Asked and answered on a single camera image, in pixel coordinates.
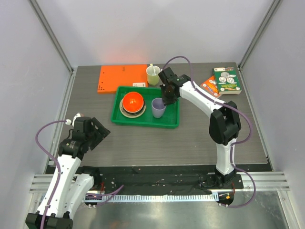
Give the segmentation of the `cream plate with black mark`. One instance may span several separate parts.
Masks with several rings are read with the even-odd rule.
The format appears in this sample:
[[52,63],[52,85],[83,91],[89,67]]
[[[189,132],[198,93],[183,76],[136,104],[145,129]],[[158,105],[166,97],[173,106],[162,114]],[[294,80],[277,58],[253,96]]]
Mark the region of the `cream plate with black mark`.
[[123,115],[123,116],[125,116],[125,117],[127,117],[127,118],[137,118],[137,117],[140,117],[141,115],[139,115],[139,116],[125,116],[125,115]]

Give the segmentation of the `lavender cup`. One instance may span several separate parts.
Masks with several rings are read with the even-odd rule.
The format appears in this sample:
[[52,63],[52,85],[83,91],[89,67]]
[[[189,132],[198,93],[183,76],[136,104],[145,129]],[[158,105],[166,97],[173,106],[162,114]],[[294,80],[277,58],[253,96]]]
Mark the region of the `lavender cup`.
[[152,100],[152,114],[155,118],[161,118],[165,112],[166,105],[163,104],[162,98],[155,98]]

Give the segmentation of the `orange bowl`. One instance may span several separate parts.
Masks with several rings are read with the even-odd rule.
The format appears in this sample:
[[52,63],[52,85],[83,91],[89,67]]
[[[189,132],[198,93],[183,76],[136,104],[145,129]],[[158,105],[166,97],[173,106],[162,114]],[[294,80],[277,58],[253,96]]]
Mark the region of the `orange bowl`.
[[129,92],[122,99],[122,106],[129,113],[136,113],[144,107],[143,96],[138,92]]

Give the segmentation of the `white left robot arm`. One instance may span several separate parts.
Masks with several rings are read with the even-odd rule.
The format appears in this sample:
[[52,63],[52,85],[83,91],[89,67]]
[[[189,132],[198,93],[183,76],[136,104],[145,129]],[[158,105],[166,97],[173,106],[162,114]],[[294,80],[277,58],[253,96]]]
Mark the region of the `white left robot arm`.
[[76,114],[69,135],[59,144],[58,156],[50,156],[56,165],[52,180],[35,213],[29,213],[25,223],[30,229],[71,229],[77,208],[89,190],[97,190],[102,177],[97,167],[80,164],[84,155],[109,135],[95,117]]

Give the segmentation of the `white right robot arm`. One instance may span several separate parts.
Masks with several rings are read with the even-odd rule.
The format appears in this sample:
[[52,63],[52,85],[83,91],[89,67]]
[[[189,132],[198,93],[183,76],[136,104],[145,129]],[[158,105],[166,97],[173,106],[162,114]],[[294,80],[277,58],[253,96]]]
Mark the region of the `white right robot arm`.
[[234,143],[241,130],[236,104],[232,101],[225,103],[213,97],[189,76],[177,76],[170,67],[163,69],[158,75],[162,81],[160,88],[164,105],[173,104],[183,98],[209,117],[209,135],[216,143],[217,151],[215,182],[218,187],[227,188],[236,176]]

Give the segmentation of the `dark brown bowl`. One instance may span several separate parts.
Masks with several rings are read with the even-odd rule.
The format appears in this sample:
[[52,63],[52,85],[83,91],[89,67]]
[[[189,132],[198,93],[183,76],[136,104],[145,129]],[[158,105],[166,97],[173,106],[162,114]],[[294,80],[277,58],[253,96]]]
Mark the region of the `dark brown bowl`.
[[145,109],[146,109],[146,105],[144,105],[139,111],[137,112],[129,112],[127,110],[124,109],[123,106],[120,107],[120,111],[123,115],[125,116],[139,116],[141,115],[142,113],[145,112]]

